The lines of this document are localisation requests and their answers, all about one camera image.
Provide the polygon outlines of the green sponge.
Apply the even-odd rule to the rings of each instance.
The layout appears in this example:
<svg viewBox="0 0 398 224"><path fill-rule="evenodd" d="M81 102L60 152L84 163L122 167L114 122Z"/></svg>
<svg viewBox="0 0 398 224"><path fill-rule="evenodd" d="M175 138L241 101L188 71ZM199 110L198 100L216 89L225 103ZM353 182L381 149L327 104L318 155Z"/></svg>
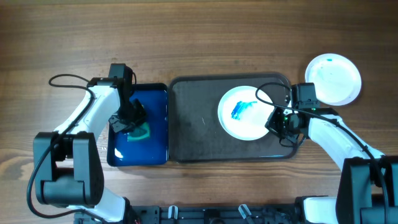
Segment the green sponge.
<svg viewBox="0 0 398 224"><path fill-rule="evenodd" d="M143 123L127 134L127 140L129 142L141 141L148 138L150 138L150 126L148 122Z"/></svg>

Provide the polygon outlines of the white plate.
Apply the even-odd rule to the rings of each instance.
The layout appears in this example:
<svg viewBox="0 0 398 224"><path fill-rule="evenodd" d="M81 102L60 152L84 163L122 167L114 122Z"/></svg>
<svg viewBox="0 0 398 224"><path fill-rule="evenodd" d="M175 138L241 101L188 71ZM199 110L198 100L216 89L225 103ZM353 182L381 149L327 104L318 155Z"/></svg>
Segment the white plate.
<svg viewBox="0 0 398 224"><path fill-rule="evenodd" d="M237 86L227 91L218 104L218 119L232 137L253 141L264 137L274 107L270 97L253 86Z"/></svg>
<svg viewBox="0 0 398 224"><path fill-rule="evenodd" d="M324 104L343 106L361 92L361 75L353 62L338 54L321 54L305 70L305 81L315 85L317 99Z"/></svg>

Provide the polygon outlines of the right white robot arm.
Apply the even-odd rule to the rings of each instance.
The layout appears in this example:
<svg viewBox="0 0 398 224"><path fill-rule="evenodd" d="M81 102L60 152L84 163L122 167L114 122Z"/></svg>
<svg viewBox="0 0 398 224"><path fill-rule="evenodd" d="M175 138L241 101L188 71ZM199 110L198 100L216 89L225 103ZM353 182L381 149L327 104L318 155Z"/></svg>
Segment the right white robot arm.
<svg viewBox="0 0 398 224"><path fill-rule="evenodd" d="M303 134L341 170L336 197L296 200L301 223L397 223L397 157L369 146L332 108L275 108L266 128L282 139Z"/></svg>

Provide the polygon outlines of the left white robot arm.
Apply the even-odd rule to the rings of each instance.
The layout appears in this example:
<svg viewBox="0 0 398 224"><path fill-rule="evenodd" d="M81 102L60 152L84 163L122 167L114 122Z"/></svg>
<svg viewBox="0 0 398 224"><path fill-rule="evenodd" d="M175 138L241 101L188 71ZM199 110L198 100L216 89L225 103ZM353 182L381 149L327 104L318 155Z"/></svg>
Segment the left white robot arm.
<svg viewBox="0 0 398 224"><path fill-rule="evenodd" d="M71 116L33 142L34 170L26 200L29 210L46 219L73 213L100 223L139 223L130 201L104 186L96 142L106 123L115 132L142 122L143 107L131 103L131 78L92 78Z"/></svg>

